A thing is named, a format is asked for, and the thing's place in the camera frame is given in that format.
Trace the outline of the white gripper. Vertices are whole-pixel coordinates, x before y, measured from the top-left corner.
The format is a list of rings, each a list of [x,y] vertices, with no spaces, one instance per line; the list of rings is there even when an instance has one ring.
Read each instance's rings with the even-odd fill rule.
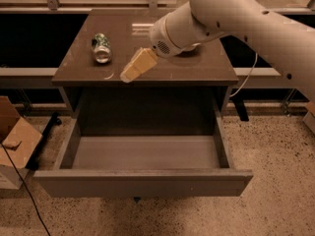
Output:
[[[170,58],[181,51],[168,36],[166,16],[160,18],[150,27],[149,39],[151,48],[139,48],[120,74],[120,79],[124,83],[130,83],[149,71],[158,63],[158,56]]]

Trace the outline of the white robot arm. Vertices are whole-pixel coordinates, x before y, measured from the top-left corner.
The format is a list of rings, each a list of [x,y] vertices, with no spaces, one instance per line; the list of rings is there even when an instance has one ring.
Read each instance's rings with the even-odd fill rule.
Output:
[[[224,34],[243,41],[315,100],[315,30],[268,10],[256,0],[189,0],[149,29],[150,46],[139,48],[120,79],[130,83],[158,63]]]

